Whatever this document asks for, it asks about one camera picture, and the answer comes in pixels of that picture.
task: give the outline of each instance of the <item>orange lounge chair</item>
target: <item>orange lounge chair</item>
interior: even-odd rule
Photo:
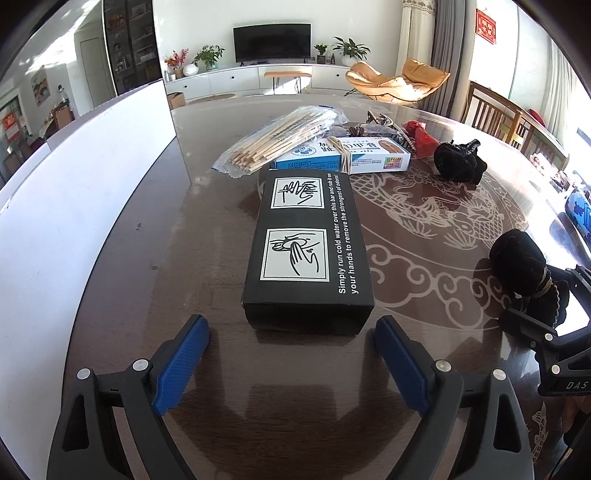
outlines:
[[[360,61],[347,71],[346,78],[354,87],[347,95],[357,91],[379,102],[409,105],[431,95],[449,75],[418,60],[408,59],[402,75],[389,79]]]

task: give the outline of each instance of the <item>curtain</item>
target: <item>curtain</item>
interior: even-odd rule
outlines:
[[[425,100],[423,109],[428,112],[451,115],[463,54],[465,22],[466,0],[438,1],[431,66],[451,75]]]
[[[550,71],[540,115],[546,128],[564,146],[567,117],[576,87],[577,76],[560,49],[550,41]]]
[[[397,74],[402,72],[407,59],[431,63],[434,29],[435,0],[402,0]]]

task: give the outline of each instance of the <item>metal screw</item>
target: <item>metal screw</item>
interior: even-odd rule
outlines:
[[[440,372],[449,372],[452,369],[452,365],[447,360],[437,360],[435,362],[435,368]]]
[[[78,377],[78,380],[86,380],[90,376],[90,370],[88,368],[82,368],[78,370],[76,376]]]
[[[503,381],[504,379],[507,378],[507,374],[505,372],[503,372],[503,370],[501,370],[499,368],[495,368],[492,371],[492,376],[495,377],[497,380],[501,380],[501,381]]]
[[[140,360],[136,360],[134,362],[134,370],[136,372],[141,372],[142,370],[146,370],[148,368],[148,361],[141,358]]]

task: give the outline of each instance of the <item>dark wooden table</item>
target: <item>dark wooden table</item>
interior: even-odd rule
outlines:
[[[251,329],[240,298],[258,176],[235,180],[210,169],[242,136],[303,104],[342,108],[351,121],[364,121],[368,109],[398,124],[417,119],[442,141],[479,138],[489,164],[476,188],[445,183],[422,161],[404,174],[352,177],[376,298],[354,338]],[[466,125],[354,98],[258,96],[197,103],[173,117],[178,142],[130,198],[90,276],[65,388],[80,368],[112,372],[150,357],[201,313],[212,329],[209,346],[180,405],[164,417],[198,478],[384,479],[420,420],[373,345],[376,319],[392,314],[433,358],[461,371],[507,372],[530,430],[537,478],[548,473],[563,447],[563,402],[537,394],[532,352],[498,329],[494,318],[508,297],[488,252],[498,235],[517,227],[558,267],[589,259],[525,157]],[[569,306],[564,331],[586,323],[577,307]],[[466,419],[462,412],[436,478],[447,478]],[[136,478],[144,479],[121,413],[118,424]]]

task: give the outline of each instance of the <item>potted plant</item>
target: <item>potted plant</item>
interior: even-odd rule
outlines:
[[[206,70],[217,69],[217,61],[222,58],[222,53],[225,50],[225,48],[220,48],[219,45],[205,45],[195,57],[193,63],[196,64],[198,60],[201,60],[205,64]]]
[[[360,60],[365,60],[370,53],[370,49],[362,43],[355,43],[353,40],[345,41],[340,37],[335,37],[339,40],[333,48],[343,52],[342,63],[346,67],[352,67]]]
[[[172,74],[175,75],[175,78],[179,79],[183,77],[183,63],[187,59],[188,53],[188,48],[182,49],[180,54],[173,50],[173,55],[167,59],[164,59],[168,68],[173,70]]]
[[[324,45],[323,43],[318,43],[314,45],[314,48],[318,50],[319,55],[316,56],[316,63],[319,65],[324,65],[326,63],[326,56],[324,55],[328,45]]]

